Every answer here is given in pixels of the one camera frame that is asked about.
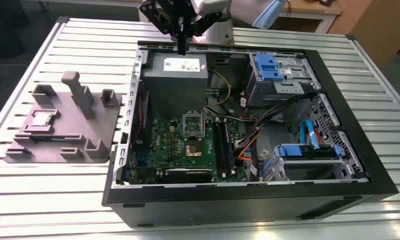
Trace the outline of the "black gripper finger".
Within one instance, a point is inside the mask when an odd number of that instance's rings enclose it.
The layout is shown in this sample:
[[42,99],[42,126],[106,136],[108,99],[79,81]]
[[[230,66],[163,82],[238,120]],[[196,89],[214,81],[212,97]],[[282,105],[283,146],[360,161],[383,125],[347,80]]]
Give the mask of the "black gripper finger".
[[176,43],[178,53],[184,53],[184,40],[180,38],[179,27],[176,21],[172,20],[168,13],[163,9],[156,8],[156,1],[142,1],[139,10],[147,19],[156,26],[164,35],[170,35],[172,41]]
[[188,39],[199,37],[208,30],[214,23],[222,18],[222,13],[210,13],[194,21],[196,16],[196,14],[183,16],[183,55],[187,54],[188,42],[191,42]]

